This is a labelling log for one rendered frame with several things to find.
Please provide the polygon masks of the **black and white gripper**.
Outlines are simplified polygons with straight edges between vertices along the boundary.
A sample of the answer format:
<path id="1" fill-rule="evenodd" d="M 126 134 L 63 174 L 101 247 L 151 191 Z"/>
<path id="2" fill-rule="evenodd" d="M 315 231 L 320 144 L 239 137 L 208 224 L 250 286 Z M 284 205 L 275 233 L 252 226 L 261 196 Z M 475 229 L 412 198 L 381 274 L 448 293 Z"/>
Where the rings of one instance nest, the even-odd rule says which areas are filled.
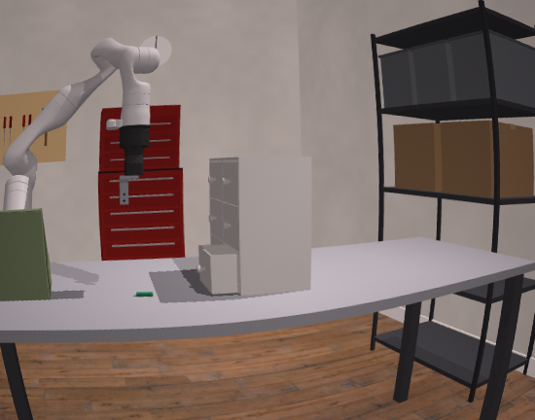
<path id="1" fill-rule="evenodd" d="M 122 107 L 121 119 L 106 122 L 108 130 L 120 130 L 120 148 L 125 148 L 125 175 L 120 175 L 120 205 L 128 204 L 128 179 L 144 174 L 144 147 L 149 146 L 150 106 L 134 104 Z"/>

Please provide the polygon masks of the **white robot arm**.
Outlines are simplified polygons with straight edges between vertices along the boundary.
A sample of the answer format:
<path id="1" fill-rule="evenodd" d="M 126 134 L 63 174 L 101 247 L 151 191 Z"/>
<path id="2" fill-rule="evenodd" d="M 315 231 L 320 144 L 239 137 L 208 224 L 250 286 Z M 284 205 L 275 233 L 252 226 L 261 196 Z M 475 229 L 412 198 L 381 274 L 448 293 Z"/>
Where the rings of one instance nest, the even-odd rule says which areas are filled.
<path id="1" fill-rule="evenodd" d="M 150 105 L 150 85 L 138 81 L 134 74 L 154 72 L 161 61 L 158 50 L 125 46 L 107 38 L 93 48 L 90 56 L 100 72 L 88 80 L 62 88 L 3 156 L 4 166 L 13 176 L 17 175 L 6 182 L 3 210 L 32 209 L 37 158 L 29 147 L 44 133 L 65 125 L 117 68 L 120 68 L 123 84 L 123 106 Z"/>

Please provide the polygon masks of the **white chest of drawers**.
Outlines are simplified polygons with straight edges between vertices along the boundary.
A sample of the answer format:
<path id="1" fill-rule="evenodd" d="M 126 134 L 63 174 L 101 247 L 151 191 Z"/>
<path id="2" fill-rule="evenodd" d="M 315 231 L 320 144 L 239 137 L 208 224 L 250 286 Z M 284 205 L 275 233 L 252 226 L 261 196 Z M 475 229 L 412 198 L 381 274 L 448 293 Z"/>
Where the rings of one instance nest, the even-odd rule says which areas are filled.
<path id="1" fill-rule="evenodd" d="M 219 157 L 237 162 L 240 295 L 310 290 L 311 157 Z"/>

